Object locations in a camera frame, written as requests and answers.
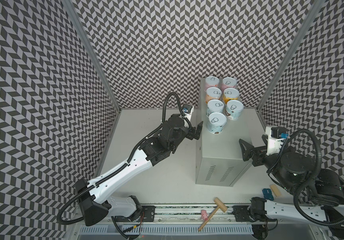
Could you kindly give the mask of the can teal label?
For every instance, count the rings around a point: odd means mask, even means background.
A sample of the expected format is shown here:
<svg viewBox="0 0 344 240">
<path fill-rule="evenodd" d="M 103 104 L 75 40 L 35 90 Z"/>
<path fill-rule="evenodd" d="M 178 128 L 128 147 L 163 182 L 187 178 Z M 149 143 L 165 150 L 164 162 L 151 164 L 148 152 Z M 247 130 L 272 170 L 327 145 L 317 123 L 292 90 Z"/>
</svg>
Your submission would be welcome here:
<svg viewBox="0 0 344 240">
<path fill-rule="evenodd" d="M 209 115 L 207 129 L 212 134 L 220 134 L 227 123 L 227 117 L 222 113 L 212 113 Z"/>
<path fill-rule="evenodd" d="M 224 106 L 225 104 L 220 100 L 213 99 L 208 101 L 206 111 L 207 117 L 209 117 L 212 113 L 222 113 Z"/>
</svg>

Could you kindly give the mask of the can teal label back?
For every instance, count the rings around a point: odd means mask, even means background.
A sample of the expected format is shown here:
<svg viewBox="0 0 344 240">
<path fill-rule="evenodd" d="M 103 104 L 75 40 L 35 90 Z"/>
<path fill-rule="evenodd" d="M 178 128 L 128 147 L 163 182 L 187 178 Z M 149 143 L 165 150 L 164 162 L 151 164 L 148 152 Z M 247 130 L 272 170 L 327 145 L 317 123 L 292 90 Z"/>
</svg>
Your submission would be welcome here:
<svg viewBox="0 0 344 240">
<path fill-rule="evenodd" d="M 222 113 L 224 106 L 225 104 L 220 100 L 213 99 L 208 101 L 206 111 L 207 117 L 209 117 L 212 113 Z"/>
</svg>

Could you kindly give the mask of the orange label can front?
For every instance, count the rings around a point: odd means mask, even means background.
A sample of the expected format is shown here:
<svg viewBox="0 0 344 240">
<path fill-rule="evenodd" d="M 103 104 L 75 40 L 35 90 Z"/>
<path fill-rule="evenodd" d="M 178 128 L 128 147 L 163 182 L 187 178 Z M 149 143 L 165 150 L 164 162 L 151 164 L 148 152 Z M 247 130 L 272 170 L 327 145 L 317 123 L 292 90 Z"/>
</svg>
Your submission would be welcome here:
<svg viewBox="0 0 344 240">
<path fill-rule="evenodd" d="M 240 92 L 235 88 L 227 88 L 223 91 L 223 101 L 227 104 L 231 100 L 238 100 Z"/>
</svg>

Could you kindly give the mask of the pink label can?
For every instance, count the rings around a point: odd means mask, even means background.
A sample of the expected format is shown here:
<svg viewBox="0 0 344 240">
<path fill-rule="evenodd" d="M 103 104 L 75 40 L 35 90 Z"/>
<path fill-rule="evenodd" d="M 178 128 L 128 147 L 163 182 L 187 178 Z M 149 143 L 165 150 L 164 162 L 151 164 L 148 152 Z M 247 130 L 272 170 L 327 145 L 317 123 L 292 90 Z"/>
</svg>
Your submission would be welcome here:
<svg viewBox="0 0 344 240">
<path fill-rule="evenodd" d="M 209 76 L 205 78 L 205 89 L 215 87 L 217 88 L 220 84 L 220 79 L 215 76 Z"/>
<path fill-rule="evenodd" d="M 238 80 L 231 77 L 226 77 L 222 79 L 221 89 L 224 91 L 228 88 L 236 88 L 238 85 Z"/>
</svg>

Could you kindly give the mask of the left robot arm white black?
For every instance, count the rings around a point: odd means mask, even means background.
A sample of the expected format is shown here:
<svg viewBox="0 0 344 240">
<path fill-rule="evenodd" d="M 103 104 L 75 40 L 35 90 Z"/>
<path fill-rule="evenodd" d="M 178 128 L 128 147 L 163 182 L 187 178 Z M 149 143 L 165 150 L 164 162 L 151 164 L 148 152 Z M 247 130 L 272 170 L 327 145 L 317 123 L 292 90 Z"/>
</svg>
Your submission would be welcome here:
<svg viewBox="0 0 344 240">
<path fill-rule="evenodd" d="M 76 195 L 60 208 L 57 223 L 84 222 L 90 227 L 109 217 L 118 228 L 119 218 L 142 221 L 145 210 L 136 196 L 117 198 L 113 193 L 136 175 L 174 154 L 184 139 L 200 139 L 203 123 L 192 126 L 194 110 L 194 106 L 182 104 L 177 93 L 169 93 L 163 102 L 160 125 L 134 146 L 126 160 L 93 179 L 78 180 L 74 186 Z"/>
</svg>

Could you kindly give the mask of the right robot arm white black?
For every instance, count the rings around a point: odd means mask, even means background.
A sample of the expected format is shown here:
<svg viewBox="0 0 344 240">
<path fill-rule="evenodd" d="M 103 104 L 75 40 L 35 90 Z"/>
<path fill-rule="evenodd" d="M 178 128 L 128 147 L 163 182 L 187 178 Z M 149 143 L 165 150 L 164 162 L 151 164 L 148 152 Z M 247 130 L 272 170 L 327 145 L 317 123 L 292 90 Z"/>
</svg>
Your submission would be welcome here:
<svg viewBox="0 0 344 240">
<path fill-rule="evenodd" d="M 268 177 L 292 195 L 293 203 L 254 197 L 247 207 L 233 207 L 236 220 L 269 223 L 287 219 L 328 228 L 344 240 L 344 181 L 336 172 L 322 168 L 316 135 L 306 129 L 289 135 L 286 128 L 267 127 L 262 140 L 261 147 L 239 141 L 243 160 L 265 166 Z"/>
</svg>

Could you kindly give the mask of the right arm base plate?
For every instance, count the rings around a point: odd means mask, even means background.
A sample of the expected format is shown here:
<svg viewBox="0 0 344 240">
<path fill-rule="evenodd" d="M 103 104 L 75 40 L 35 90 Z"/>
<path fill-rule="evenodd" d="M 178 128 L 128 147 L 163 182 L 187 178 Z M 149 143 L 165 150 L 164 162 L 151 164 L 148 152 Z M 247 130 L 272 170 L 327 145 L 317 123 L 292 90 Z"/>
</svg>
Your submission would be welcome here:
<svg viewBox="0 0 344 240">
<path fill-rule="evenodd" d="M 266 215 L 264 209 L 252 208 L 250 205 L 233 206 L 232 214 L 235 216 L 236 222 L 275 222 L 276 219 L 270 219 Z"/>
</svg>

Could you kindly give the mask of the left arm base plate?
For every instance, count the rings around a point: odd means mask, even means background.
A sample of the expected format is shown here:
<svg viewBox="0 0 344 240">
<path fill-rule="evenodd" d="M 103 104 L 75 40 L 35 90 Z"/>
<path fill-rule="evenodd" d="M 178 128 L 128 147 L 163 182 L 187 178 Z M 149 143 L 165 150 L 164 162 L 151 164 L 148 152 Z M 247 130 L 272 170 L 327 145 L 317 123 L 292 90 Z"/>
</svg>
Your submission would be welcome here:
<svg viewBox="0 0 344 240">
<path fill-rule="evenodd" d="M 135 223 L 140 222 L 153 222 L 155 217 L 155 206 L 142 206 L 141 210 L 135 210 L 135 212 L 129 217 L 124 216 L 114 216 L 116 222 L 123 223 Z"/>
</svg>

